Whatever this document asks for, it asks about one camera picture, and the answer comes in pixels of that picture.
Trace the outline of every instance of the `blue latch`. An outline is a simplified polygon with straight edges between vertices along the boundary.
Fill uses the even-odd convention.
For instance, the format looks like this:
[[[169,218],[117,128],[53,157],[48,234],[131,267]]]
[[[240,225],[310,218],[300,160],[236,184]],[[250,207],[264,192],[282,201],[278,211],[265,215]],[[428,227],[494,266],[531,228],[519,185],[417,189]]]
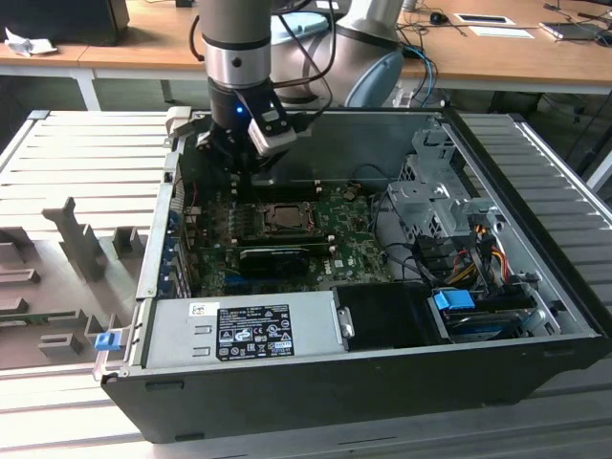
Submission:
[[[120,351],[121,331],[98,334],[94,347],[97,351]]]
[[[476,305],[467,290],[443,290],[433,297],[439,311],[474,309]]]

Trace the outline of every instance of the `power supply label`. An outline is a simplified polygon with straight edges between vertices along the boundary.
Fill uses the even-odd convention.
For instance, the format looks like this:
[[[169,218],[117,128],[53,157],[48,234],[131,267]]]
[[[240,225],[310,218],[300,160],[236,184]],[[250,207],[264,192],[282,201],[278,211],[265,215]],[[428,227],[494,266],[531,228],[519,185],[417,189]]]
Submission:
[[[294,354],[288,304],[219,309],[217,359],[244,361]]]

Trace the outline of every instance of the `table leg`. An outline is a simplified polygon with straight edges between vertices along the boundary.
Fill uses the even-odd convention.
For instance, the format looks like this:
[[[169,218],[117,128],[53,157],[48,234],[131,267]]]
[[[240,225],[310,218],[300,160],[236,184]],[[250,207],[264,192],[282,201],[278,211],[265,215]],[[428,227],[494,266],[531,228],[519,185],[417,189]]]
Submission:
[[[73,78],[78,83],[80,93],[89,111],[99,111],[99,100],[94,87],[94,72],[91,69],[77,69],[73,71]]]
[[[595,169],[593,175],[589,177],[586,184],[596,193],[598,193],[602,186],[612,176],[612,151],[608,153],[608,156],[601,162],[599,167]]]
[[[167,79],[161,80],[162,94],[164,95],[165,103],[174,103],[174,97],[172,97],[172,88],[170,87],[170,81]]]

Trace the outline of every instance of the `sticker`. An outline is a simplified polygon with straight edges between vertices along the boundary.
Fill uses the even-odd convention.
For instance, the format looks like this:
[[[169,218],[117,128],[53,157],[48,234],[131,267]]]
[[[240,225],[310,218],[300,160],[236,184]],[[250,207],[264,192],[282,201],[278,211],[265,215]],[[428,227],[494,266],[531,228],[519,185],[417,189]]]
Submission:
[[[217,302],[189,304],[190,317],[216,316],[218,310],[219,303]]]
[[[0,322],[0,327],[24,327],[28,325],[25,320],[5,320]]]
[[[217,330],[219,361],[267,359],[294,354],[288,304],[219,309]]]

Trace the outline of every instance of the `white sticker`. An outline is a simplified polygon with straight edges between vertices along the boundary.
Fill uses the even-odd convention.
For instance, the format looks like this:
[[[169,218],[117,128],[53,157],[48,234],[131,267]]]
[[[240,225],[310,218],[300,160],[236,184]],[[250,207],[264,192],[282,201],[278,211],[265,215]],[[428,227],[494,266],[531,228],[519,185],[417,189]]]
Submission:
[[[201,316],[216,316],[219,311],[220,303],[191,303],[189,304],[189,316],[190,317],[201,317]]]
[[[332,2],[332,6],[334,7],[334,10],[340,9],[338,2]],[[320,10],[329,10],[329,2],[326,2],[325,0],[317,0],[317,8]]]
[[[0,322],[0,327],[24,327],[28,325],[28,322],[25,320],[7,320],[5,322]]]

